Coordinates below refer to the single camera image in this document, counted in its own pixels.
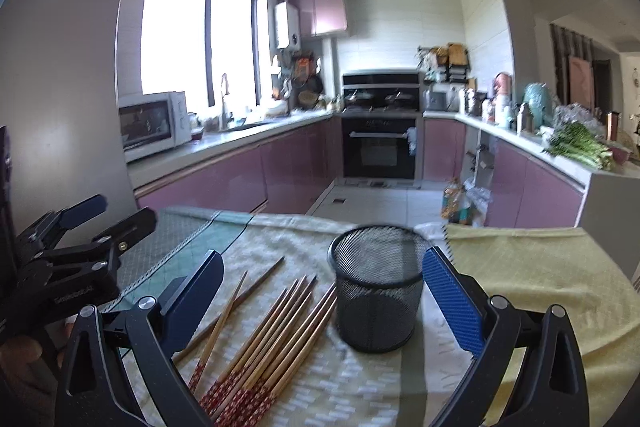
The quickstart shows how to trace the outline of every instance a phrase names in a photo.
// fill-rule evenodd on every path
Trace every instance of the blue gripper pad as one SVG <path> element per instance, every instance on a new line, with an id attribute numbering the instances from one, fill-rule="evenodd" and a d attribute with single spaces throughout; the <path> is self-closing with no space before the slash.
<path id="1" fill-rule="evenodd" d="M 482 316 L 435 248 L 424 253 L 422 278 L 460 347 L 470 351 L 474 357 L 479 357 L 484 349 Z"/>

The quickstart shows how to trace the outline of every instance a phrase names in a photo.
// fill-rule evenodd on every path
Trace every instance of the stove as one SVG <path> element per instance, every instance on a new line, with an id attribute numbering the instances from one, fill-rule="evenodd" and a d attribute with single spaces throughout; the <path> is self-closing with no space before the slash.
<path id="1" fill-rule="evenodd" d="M 342 148 L 346 178 L 415 180 L 419 175 L 418 73 L 343 76 Z"/>

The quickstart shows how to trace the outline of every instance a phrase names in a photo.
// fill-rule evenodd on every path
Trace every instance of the window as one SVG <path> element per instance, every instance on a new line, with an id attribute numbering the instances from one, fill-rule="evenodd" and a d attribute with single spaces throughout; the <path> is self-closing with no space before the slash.
<path id="1" fill-rule="evenodd" d="M 255 108 L 256 13 L 257 0 L 145 0 L 142 92 L 183 90 L 188 110 L 202 112 L 220 101 L 226 73 L 229 110 Z"/>

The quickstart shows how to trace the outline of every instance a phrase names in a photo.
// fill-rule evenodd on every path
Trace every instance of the sink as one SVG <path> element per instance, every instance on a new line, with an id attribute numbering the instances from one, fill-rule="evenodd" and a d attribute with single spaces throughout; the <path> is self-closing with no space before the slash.
<path id="1" fill-rule="evenodd" d="M 243 123 L 242 125 L 236 125 L 233 127 L 229 127 L 228 129 L 221 129 L 218 132 L 244 131 L 246 129 L 252 129 L 253 127 L 258 127 L 268 123 L 270 122 L 261 121 L 261 122 L 254 122 L 254 123 Z"/>

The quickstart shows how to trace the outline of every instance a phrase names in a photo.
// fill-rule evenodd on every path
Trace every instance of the doorway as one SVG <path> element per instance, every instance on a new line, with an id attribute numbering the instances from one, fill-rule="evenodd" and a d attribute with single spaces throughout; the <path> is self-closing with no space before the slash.
<path id="1" fill-rule="evenodd" d="M 611 60 L 593 61 L 593 90 L 595 107 L 602 111 L 600 120 L 606 123 L 607 113 L 613 110 Z"/>

